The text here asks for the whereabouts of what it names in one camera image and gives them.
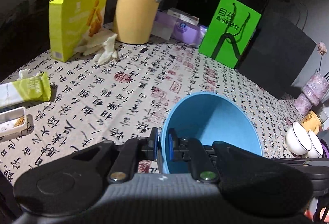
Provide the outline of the blue bowl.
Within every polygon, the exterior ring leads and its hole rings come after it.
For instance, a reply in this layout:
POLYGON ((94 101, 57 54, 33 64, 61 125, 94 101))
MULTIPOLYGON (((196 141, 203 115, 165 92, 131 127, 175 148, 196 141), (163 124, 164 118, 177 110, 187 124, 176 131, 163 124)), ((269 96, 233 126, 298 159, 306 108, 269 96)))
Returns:
POLYGON ((210 92, 190 94, 181 99, 167 116, 160 134, 160 173, 186 173, 183 161, 173 162, 169 154, 169 130, 177 137, 196 138, 203 145, 223 141, 259 156, 263 155, 259 136, 245 113, 231 100, 210 92))

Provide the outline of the white bowl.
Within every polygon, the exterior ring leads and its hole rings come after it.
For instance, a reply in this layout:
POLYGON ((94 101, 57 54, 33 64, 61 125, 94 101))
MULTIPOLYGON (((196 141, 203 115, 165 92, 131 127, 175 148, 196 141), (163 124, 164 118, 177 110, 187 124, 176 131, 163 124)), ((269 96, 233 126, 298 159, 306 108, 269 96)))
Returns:
POLYGON ((308 158, 321 158, 323 155, 323 148, 322 148, 322 144, 321 144, 319 138, 312 130, 308 131, 308 135, 310 137, 312 147, 311 147, 311 150, 307 153, 307 157, 308 158))
POLYGON ((307 131, 298 122, 293 122, 286 134, 286 144, 290 152, 302 156, 312 149, 307 131))

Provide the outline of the green paper bag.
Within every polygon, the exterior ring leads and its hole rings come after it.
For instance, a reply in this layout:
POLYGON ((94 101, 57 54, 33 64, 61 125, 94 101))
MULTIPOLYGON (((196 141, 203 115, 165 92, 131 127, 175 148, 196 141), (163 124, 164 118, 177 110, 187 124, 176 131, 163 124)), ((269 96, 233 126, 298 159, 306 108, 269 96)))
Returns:
POLYGON ((199 53, 231 69, 235 68, 261 16, 237 0, 220 0, 199 53))

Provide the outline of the purple textured vase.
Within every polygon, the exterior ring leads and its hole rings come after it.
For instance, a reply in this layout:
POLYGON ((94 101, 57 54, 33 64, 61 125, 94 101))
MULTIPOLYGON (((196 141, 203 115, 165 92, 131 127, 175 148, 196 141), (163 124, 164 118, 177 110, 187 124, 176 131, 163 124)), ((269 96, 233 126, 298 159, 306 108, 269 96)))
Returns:
POLYGON ((322 75, 316 70, 301 88, 301 94, 294 101, 294 107, 302 116, 306 116, 312 107, 319 105, 327 92, 328 73, 322 75))

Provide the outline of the yellow mug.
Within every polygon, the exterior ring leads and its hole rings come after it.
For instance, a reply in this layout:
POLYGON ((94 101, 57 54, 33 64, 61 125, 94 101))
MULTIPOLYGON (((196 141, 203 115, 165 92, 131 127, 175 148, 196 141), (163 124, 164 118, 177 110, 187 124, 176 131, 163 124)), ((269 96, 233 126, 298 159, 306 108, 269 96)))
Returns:
POLYGON ((318 134, 322 127, 319 117, 312 110, 303 118, 301 125, 307 132, 311 130, 315 134, 318 134))

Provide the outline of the grey purple cloth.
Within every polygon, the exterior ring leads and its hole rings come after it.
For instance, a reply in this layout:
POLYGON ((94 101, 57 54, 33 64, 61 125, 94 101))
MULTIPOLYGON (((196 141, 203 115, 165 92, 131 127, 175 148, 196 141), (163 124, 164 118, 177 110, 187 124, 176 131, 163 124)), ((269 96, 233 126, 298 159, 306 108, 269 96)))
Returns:
POLYGON ((323 149, 323 158, 328 158, 329 156, 329 148, 328 148, 328 138, 325 136, 320 136, 320 143, 323 149))

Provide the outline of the black paper bag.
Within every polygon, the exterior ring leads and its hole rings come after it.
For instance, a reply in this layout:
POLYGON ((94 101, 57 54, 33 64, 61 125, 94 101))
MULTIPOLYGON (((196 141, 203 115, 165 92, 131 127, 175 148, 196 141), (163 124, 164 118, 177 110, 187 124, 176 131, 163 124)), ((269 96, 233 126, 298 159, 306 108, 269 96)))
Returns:
POLYGON ((238 72, 278 99, 284 94, 297 95, 292 83, 316 46, 288 18, 298 8, 289 0, 240 1, 261 13, 261 18, 237 64, 238 72))

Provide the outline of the white flat case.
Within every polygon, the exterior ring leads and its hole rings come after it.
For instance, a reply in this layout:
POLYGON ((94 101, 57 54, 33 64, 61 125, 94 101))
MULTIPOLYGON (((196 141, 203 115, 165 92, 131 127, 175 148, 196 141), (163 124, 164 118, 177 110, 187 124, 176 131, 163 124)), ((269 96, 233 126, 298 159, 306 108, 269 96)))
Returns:
POLYGON ((1 139, 27 129, 27 112, 25 107, 7 110, 0 114, 1 139))

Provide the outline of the white rubber gloves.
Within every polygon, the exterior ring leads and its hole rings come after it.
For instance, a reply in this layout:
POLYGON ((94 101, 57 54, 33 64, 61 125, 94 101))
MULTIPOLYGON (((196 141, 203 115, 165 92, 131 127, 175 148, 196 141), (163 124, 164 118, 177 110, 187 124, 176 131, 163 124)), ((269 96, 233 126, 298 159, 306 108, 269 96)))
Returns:
POLYGON ((84 34, 81 41, 74 48, 74 53, 82 53, 84 56, 94 54, 93 60, 99 65, 103 65, 110 60, 119 58, 115 48, 117 34, 109 29, 101 28, 93 36, 84 34))

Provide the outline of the purple tissue pack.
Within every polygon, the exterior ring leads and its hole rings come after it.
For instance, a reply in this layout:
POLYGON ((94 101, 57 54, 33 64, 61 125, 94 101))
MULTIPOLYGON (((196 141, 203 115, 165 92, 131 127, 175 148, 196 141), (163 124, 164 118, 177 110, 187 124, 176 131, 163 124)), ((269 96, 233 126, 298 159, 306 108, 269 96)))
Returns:
POLYGON ((205 26, 181 20, 169 15, 167 11, 157 11, 151 34, 164 40, 173 38, 191 47, 199 48, 206 32, 205 26))

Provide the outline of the calligraphy print tablecloth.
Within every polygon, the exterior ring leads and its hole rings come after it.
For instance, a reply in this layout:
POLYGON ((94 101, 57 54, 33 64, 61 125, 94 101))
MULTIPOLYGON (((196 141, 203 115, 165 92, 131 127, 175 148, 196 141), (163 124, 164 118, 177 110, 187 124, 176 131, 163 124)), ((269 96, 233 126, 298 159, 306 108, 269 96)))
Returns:
POLYGON ((24 64, 47 72, 53 97, 26 104, 27 129, 1 143, 1 172, 10 183, 25 171, 110 139, 121 144, 161 128, 185 96, 212 91, 251 120, 268 158, 289 158, 285 134, 301 115, 289 96, 279 100, 230 69, 175 40, 117 44, 119 60, 98 65, 76 55, 62 63, 49 51, 24 64))

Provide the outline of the dried pink roses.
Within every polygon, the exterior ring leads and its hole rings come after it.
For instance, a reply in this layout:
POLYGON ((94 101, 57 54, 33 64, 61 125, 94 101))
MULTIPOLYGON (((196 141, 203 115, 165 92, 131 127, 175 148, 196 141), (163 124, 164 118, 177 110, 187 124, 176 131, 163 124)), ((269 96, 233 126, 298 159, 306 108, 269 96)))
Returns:
POLYGON ((320 63, 319 63, 319 68, 317 69, 317 71, 319 72, 321 70, 321 65, 322 65, 322 58, 325 54, 327 54, 327 48, 326 48, 326 44, 323 42, 319 42, 317 44, 317 52, 319 53, 319 55, 321 56, 320 58, 320 63))

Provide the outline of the yellow snack box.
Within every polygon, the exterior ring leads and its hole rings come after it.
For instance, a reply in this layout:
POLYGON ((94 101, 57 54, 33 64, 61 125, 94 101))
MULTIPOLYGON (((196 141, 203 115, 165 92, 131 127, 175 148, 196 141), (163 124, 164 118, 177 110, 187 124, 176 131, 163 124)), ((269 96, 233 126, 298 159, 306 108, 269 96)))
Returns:
POLYGON ((52 57, 68 61, 74 49, 98 33, 107 0, 50 0, 49 36, 52 57))

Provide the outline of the white small box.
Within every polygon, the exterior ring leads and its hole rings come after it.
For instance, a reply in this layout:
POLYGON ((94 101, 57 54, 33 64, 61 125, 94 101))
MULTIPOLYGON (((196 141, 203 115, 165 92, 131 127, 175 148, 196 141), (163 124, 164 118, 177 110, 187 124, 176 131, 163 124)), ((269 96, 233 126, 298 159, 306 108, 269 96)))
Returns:
POLYGON ((177 10, 175 8, 168 9, 167 14, 195 26, 197 26, 199 23, 198 17, 192 16, 188 13, 185 13, 181 10, 177 10))

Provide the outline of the green snack packet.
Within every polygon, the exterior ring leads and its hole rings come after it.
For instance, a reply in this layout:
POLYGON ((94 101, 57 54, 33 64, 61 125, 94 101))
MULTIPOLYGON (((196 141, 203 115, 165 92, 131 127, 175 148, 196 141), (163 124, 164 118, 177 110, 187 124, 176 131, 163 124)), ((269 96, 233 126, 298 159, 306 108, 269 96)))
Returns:
POLYGON ((1 84, 1 108, 28 101, 47 102, 50 98, 51 87, 47 72, 25 75, 14 82, 1 84))

